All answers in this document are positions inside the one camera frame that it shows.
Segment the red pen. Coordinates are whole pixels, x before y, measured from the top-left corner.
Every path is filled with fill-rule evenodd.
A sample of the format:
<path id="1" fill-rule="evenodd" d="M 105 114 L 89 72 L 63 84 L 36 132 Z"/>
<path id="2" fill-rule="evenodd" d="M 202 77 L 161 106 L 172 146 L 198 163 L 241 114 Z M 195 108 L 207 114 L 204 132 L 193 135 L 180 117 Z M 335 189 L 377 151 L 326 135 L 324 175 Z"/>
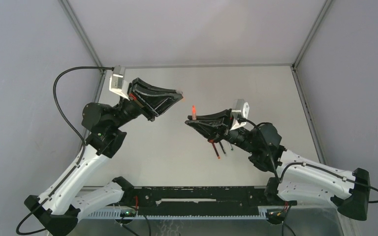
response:
<path id="1" fill-rule="evenodd" d="M 217 156 L 218 159 L 220 159 L 221 157 L 220 157 L 220 154 L 219 154 L 219 152 L 218 152 L 218 150 L 216 148 L 215 143 L 212 142 L 211 144 L 212 144 L 212 147 L 214 149 L 215 155 Z"/>

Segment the black pen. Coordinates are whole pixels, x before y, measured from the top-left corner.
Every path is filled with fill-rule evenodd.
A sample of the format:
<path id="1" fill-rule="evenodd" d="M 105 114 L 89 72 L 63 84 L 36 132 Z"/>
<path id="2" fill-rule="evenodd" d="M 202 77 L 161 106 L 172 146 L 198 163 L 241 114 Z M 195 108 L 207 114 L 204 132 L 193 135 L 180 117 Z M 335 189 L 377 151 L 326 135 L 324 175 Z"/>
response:
<path id="1" fill-rule="evenodd" d="M 220 146 L 220 148 L 221 148 L 223 154 L 224 154 L 225 156 L 227 156 L 227 152 L 226 152 L 226 150 L 225 150 L 225 148 L 224 148 L 224 145 L 223 145 L 223 143 L 222 143 L 221 141 L 219 141 L 219 146 Z"/>

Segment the white green-tipped pen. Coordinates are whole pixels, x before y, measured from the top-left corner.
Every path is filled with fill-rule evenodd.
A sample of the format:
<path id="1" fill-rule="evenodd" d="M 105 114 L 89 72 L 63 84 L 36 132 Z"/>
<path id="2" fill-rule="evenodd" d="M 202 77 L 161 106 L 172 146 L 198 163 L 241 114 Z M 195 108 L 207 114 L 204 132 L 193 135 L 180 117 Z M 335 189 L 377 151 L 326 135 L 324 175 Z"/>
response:
<path id="1" fill-rule="evenodd" d="M 234 151 L 234 148 L 233 148 L 233 145 L 231 143 L 228 143 L 229 147 L 230 147 L 230 150 L 231 151 Z"/>

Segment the orange pen with cap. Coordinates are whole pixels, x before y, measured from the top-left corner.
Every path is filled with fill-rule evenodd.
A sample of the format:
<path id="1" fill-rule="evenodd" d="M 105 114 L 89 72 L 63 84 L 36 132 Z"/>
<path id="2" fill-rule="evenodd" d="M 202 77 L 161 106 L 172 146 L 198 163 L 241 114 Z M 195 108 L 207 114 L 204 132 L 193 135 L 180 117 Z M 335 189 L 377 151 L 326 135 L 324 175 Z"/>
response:
<path id="1" fill-rule="evenodd" d="M 192 106 L 191 117 L 192 120 L 197 120 L 196 107 L 194 105 Z"/>

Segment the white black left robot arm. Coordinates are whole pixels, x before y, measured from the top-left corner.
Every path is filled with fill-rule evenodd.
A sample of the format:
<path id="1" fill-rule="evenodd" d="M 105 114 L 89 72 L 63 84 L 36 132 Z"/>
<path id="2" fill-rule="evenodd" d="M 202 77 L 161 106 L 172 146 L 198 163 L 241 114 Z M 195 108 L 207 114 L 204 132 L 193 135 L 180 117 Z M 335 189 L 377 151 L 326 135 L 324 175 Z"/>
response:
<path id="1" fill-rule="evenodd" d="M 133 185 L 123 177 L 83 196 L 78 192 L 122 146 L 126 133 L 120 130 L 121 126 L 140 115 L 154 121 L 183 98 L 178 90 L 155 87 L 140 78 L 127 82 L 122 76 L 113 75 L 109 89 L 120 97 L 118 104 L 89 103 L 84 107 L 82 125 L 90 135 L 81 151 L 46 191 L 30 195 L 24 202 L 54 236 L 69 234 L 80 220 L 107 205 L 128 205 L 133 201 Z"/>

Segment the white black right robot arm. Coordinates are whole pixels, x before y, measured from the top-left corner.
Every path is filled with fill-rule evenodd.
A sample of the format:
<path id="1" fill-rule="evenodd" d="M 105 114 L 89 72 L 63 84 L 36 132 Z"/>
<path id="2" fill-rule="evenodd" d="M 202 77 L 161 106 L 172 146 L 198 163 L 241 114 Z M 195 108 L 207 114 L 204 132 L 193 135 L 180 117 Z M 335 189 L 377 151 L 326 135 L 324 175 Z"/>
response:
<path id="1" fill-rule="evenodd" d="M 230 109 L 212 115 L 188 116 L 185 124 L 210 143 L 227 141 L 248 152 L 249 161 L 263 172 L 272 172 L 265 200 L 313 203 L 334 207 L 340 214 L 358 221 L 368 217 L 370 174 L 333 168 L 311 161 L 281 145 L 275 126 L 262 122 L 248 130 L 248 120 Z"/>

